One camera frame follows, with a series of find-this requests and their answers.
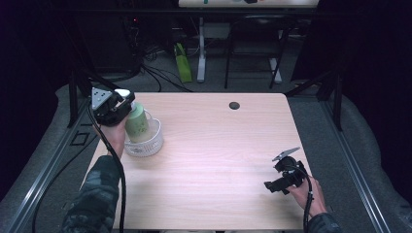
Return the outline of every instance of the wire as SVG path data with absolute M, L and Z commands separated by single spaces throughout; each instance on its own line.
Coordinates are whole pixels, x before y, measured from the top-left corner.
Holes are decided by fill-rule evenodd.
M 87 108 L 88 117 L 90 117 L 90 120 L 94 125 L 94 128 L 98 131 L 98 133 L 100 135 L 100 138 L 102 139 L 103 143 L 105 144 L 107 150 L 112 154 L 112 157 L 114 158 L 115 163 L 116 163 L 116 165 L 118 166 L 118 169 L 119 169 L 120 180 L 121 180 L 121 210 L 120 210 L 119 232 L 122 233 L 123 232 L 123 227 L 124 227 L 124 213 L 125 213 L 125 208 L 126 208 L 126 182 L 125 182 L 123 165 L 121 164 L 115 150 L 112 148 L 112 145 L 110 145 L 110 143 L 107 140 L 106 136 L 103 134 L 100 127 L 97 125 L 96 120 L 94 119 L 93 115 L 91 114 L 91 110 L 90 110 L 91 100 L 89 102 L 90 102 L 90 104 L 88 105 L 88 108 Z
M 169 71 L 160 70 L 160 69 L 157 69 L 157 68 L 155 68 L 155 67 L 148 66 L 148 65 L 142 65 L 142 68 L 143 68 L 143 70 L 145 70 L 146 72 L 148 72 L 148 74 L 150 74 L 152 77 L 155 78 L 155 76 L 158 76 L 159 78 L 167 81 L 168 83 L 171 83 L 172 85 L 174 85 L 176 88 L 178 88 L 178 89 L 181 90 L 181 91 L 193 92 L 192 90 L 187 89 L 186 87 L 184 87 L 183 84 L 182 84 L 182 85 L 179 85 L 179 84 L 176 84 L 176 83 L 172 82 L 169 77 L 167 77 L 165 74 L 162 73 L 162 72 L 167 72 L 167 73 L 173 75 L 174 77 L 176 77 L 178 80 L 180 80 L 179 77 L 177 77 L 175 74 L 173 74 L 173 73 L 171 73 L 171 72 L 169 72 Z
M 31 232 L 35 233 L 36 232 L 36 219 L 37 219 L 37 214 L 39 213 L 40 205 L 43 202 L 43 199 L 46 196 L 46 193 L 49 191 L 49 188 L 54 184 L 55 180 L 60 176 L 60 174 L 75 160 L 79 155 L 94 141 L 94 139 L 97 138 L 97 135 L 94 135 L 94 137 L 88 142 L 76 155 L 74 155 L 59 171 L 58 173 L 54 176 L 54 178 L 49 182 L 47 185 L 45 191 L 42 193 L 39 202 L 36 204 L 36 209 L 34 210 L 33 218 L 31 221 Z
M 305 176 L 305 179 L 308 181 L 308 185 L 309 185 L 308 197 L 307 197 L 305 210 L 304 210 L 304 214 L 303 214 L 303 232 L 307 233 L 308 232 L 308 221 L 309 221 L 308 220 L 309 219 L 309 210 L 310 210 L 310 206 L 312 205 L 312 200 L 313 200 L 312 183 L 309 179 L 309 175 L 304 170 L 302 170 L 301 168 L 296 167 L 296 166 L 291 166 L 291 165 L 287 165 L 285 167 L 290 167 L 290 168 L 296 169 L 297 171 L 302 173 Z

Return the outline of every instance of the black round hole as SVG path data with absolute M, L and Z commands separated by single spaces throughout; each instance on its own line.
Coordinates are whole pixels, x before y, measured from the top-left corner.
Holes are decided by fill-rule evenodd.
M 237 103 L 237 102 L 230 102 L 229 108 L 232 109 L 232 110 L 237 110 L 237 109 L 240 108 L 240 104 Z

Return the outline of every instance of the gray carpet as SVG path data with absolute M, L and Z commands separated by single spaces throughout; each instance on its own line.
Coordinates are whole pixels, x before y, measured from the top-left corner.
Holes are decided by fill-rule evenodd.
M 228 89 L 224 89 L 222 42 L 210 42 L 205 83 L 185 83 L 185 87 L 196 92 L 286 92 L 294 87 L 289 80 L 300 45 L 298 40 L 290 40 L 288 44 L 285 59 L 280 68 L 284 83 L 269 89 L 270 80 L 268 77 L 266 78 L 267 73 L 262 72 L 248 74 L 247 79 L 230 79 Z M 195 78 L 197 55 L 190 56 L 189 61 Z M 174 57 L 168 54 L 159 53 L 155 61 L 146 63 L 158 69 L 178 74 Z M 253 65 L 260 66 L 261 64 L 265 65 L 264 61 L 262 63 L 257 61 Z M 169 73 L 163 73 L 168 75 L 174 83 L 179 82 Z M 165 80 L 160 79 L 160 83 L 161 91 L 180 91 L 179 88 Z M 148 73 L 142 73 L 133 79 L 119 82 L 117 85 L 136 92 L 158 91 L 157 82 Z M 354 182 L 357 178 L 354 178 L 351 173 L 347 152 L 342 149 L 342 143 L 328 120 L 328 103 L 320 103 L 313 98 L 314 91 L 316 91 L 316 87 L 308 89 L 302 96 L 289 98 L 289 101 L 313 176 L 320 181 L 325 192 L 326 203 L 344 231 L 377 232 L 379 227 L 377 228 L 376 223 L 372 220 L 373 217 L 370 216 L 369 209 L 365 206 L 368 200 L 376 200 L 383 219 L 388 224 L 388 227 L 384 226 L 381 232 L 412 232 L 409 218 L 410 207 L 393 190 L 390 181 L 380 168 L 379 148 L 356 107 L 348 99 L 344 99 L 342 107 L 344 130 L 339 135 L 343 135 L 350 146 L 353 157 L 367 182 L 367 187 L 370 188 L 372 195 L 368 194 L 365 198 L 361 196 L 362 188 L 357 185 L 357 182 Z M 58 153 L 60 159 L 54 160 L 55 165 L 52 166 L 52 173 L 55 174 L 55 171 L 58 171 L 75 156 L 82 149 L 83 144 L 90 142 L 94 136 L 90 130 L 87 115 L 81 115 L 74 128 L 66 128 L 70 116 L 68 87 L 63 86 L 56 94 L 59 97 L 59 107 L 50 128 L 15 185 L 0 204 L 2 219 L 0 232 L 7 232 L 9 229 L 18 229 L 16 230 L 18 232 L 31 231 L 32 212 L 27 210 L 32 210 L 32 208 L 22 205 L 22 203 L 30 204 L 29 200 L 32 196 L 27 195 L 27 193 L 38 181 L 39 174 L 42 174 L 45 166 L 50 166 L 51 157 Z M 85 98 L 79 97 L 79 103 L 82 106 Z M 56 232 L 59 229 L 67 210 L 67 204 L 80 188 L 96 145 L 97 140 L 92 141 L 48 190 L 36 221 L 37 232 Z M 27 215 L 22 215 L 21 213 L 25 211 L 27 211 Z

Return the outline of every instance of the hand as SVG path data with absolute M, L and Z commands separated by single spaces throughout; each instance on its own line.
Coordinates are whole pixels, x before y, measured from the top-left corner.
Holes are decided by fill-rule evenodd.
M 119 158 L 121 158 L 121 155 L 123 154 L 125 140 L 124 126 L 126 124 L 127 119 L 128 116 L 126 116 L 119 124 L 115 126 L 108 127 L 105 125 L 101 125 L 100 127 L 100 130 L 103 132 L 104 136 L 109 141 L 110 145 L 112 145 L 112 148 L 115 150 Z
M 327 210 L 326 210 L 324 193 L 322 192 L 322 188 L 319 185 L 319 182 L 310 176 L 309 176 L 309 180 L 312 184 L 312 191 L 313 191 L 313 200 L 312 200 L 312 205 L 309 210 L 309 215 L 313 217 L 321 213 L 326 213 Z M 291 195 L 296 200 L 297 204 L 299 204 L 299 206 L 304 210 L 306 206 L 306 201 L 308 198 L 308 192 L 309 192 L 308 181 L 305 179 L 299 187 L 290 186 L 287 188 L 287 191 L 291 193 Z

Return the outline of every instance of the green bottle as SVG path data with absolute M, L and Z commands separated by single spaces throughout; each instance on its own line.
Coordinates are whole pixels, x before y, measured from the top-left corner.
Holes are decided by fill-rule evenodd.
M 132 143 L 143 143 L 151 139 L 148 119 L 143 105 L 137 102 L 131 103 L 131 111 L 126 121 L 126 133 Z

